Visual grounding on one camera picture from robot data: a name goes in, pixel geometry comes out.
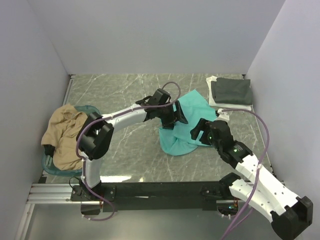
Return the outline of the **teal t shirt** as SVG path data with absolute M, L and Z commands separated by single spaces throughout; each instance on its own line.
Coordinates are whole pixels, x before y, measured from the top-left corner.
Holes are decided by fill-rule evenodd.
M 201 118 L 209 121 L 217 118 L 214 108 L 210 107 L 197 90 L 190 91 L 178 100 L 188 124 L 178 121 L 173 129 L 162 127 L 158 129 L 161 149 L 171 156 L 186 155 L 199 146 L 204 147 L 205 145 L 200 142 L 200 135 L 195 140 L 191 138 L 191 130 L 196 127 Z

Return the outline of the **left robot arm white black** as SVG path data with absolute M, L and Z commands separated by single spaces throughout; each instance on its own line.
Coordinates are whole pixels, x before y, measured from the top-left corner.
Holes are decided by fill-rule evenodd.
M 159 118 L 162 127 L 170 130 L 176 122 L 188 123 L 179 101 L 175 99 L 171 102 L 170 99 L 170 94 L 159 88 L 153 95 L 123 110 L 103 115 L 96 112 L 89 114 L 76 137 L 75 147 L 76 155 L 82 162 L 79 185 L 88 201 L 94 201 L 100 195 L 102 157 L 109 150 L 113 134 L 154 118 Z

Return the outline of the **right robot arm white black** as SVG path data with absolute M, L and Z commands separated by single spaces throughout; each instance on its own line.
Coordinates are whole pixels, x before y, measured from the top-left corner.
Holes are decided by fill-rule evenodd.
M 236 170 L 220 180 L 222 198 L 247 201 L 261 213 L 282 240 L 294 240 L 313 221 L 313 202 L 284 186 L 242 142 L 234 140 L 228 123 L 200 119 L 190 131 L 204 145 L 213 146 L 221 159 Z

